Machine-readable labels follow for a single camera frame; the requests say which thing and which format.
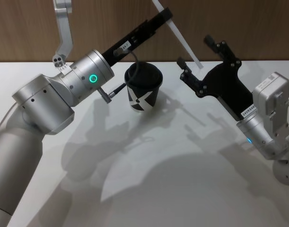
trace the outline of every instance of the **table surface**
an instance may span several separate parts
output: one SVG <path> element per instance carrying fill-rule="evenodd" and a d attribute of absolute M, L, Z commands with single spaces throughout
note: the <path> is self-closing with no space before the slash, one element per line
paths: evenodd
<path fill-rule="evenodd" d="M 204 62 L 203 76 L 218 62 Z M 113 66 L 110 91 L 131 63 Z M 246 142 L 213 97 L 197 98 L 174 62 L 151 113 L 136 113 L 126 90 L 107 105 L 97 92 L 74 108 L 64 131 L 44 138 L 44 154 L 10 227 L 289 227 L 289 187 Z M 253 90 L 289 61 L 245 61 Z M 11 95 L 52 63 L 0 63 L 0 121 Z"/>

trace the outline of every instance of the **label sticker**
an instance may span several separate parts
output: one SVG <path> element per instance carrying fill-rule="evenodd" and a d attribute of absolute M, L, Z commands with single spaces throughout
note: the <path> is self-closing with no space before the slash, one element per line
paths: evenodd
<path fill-rule="evenodd" d="M 126 41 L 124 44 L 122 44 L 119 48 L 122 48 L 124 51 L 128 49 L 131 46 L 131 43 L 129 41 Z"/>
<path fill-rule="evenodd" d="M 264 80 L 261 84 L 259 84 L 256 89 L 261 92 L 264 88 L 266 88 L 270 83 L 272 83 L 279 76 L 275 73 L 271 74 L 266 80 Z"/>
<path fill-rule="evenodd" d="M 253 111 L 255 111 L 257 108 L 252 104 L 250 107 L 248 107 L 246 110 L 244 110 L 241 115 L 246 118 L 248 115 L 250 115 Z"/>

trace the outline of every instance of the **wooden wall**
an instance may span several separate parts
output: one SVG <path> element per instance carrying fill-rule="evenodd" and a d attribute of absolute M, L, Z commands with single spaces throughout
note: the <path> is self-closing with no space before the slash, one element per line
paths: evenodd
<path fill-rule="evenodd" d="M 242 60 L 289 60 L 289 0 L 161 0 L 200 60 L 218 59 L 206 34 Z M 157 10 L 151 0 L 72 0 L 74 48 L 105 51 Z M 0 0 L 0 61 L 50 61 L 59 37 L 52 0 Z M 143 61 L 190 59 L 167 26 L 136 51 Z"/>

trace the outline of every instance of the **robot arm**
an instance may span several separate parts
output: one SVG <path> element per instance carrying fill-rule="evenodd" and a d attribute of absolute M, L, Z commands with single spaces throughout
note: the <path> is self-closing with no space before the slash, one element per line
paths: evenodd
<path fill-rule="evenodd" d="M 102 55 L 90 51 L 70 66 L 65 64 L 70 51 L 59 54 L 60 60 L 54 61 L 61 71 L 57 76 L 39 75 L 13 95 L 16 103 L 0 124 L 0 227 L 7 226 L 36 170 L 44 136 L 65 129 L 74 120 L 72 107 L 94 91 L 109 102 L 101 86 L 114 76 L 111 66 L 126 55 L 114 55 L 114 51 L 134 50 L 171 17 L 165 9 Z"/>
<path fill-rule="evenodd" d="M 237 127 L 268 160 L 274 160 L 273 172 L 283 184 L 289 185 L 289 80 L 275 72 L 258 85 L 253 93 L 242 84 L 237 72 L 241 61 L 225 41 L 216 44 L 210 36 L 205 43 L 217 53 L 223 63 L 198 80 L 185 61 L 177 64 L 184 72 L 180 79 L 199 98 L 214 96 L 238 122 Z"/>

